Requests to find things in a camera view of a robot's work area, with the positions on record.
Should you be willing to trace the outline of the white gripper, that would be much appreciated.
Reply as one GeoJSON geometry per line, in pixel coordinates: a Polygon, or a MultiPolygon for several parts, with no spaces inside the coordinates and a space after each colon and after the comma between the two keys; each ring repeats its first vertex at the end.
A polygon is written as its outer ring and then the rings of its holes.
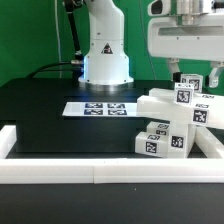
{"type": "Polygon", "coordinates": [[[208,86],[216,88],[224,72],[224,0],[153,0],[148,14],[148,50],[168,58],[171,80],[181,80],[178,59],[213,61],[208,86]]]}

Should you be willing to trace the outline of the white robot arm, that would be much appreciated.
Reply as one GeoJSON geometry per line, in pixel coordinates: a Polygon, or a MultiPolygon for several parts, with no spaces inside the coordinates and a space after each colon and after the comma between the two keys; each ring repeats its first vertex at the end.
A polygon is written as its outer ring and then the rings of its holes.
{"type": "MultiPolygon", "coordinates": [[[[63,0],[75,49],[74,62],[83,68],[78,82],[95,89],[129,86],[129,58],[124,52],[124,14],[113,0],[63,0]],[[84,55],[73,13],[86,6],[90,50],[84,55]]],[[[167,60],[172,78],[181,59],[209,61],[206,84],[215,88],[224,72],[224,0],[153,0],[147,8],[147,48],[167,60]]]]}

